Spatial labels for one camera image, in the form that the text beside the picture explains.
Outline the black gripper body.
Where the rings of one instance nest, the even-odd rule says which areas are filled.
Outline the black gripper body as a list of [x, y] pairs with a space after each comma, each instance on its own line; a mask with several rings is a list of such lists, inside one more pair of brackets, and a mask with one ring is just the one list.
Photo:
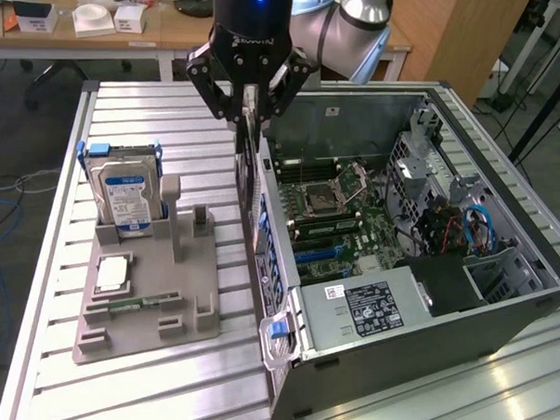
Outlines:
[[234, 85], [266, 87], [292, 51], [293, 0], [214, 0], [213, 57]]

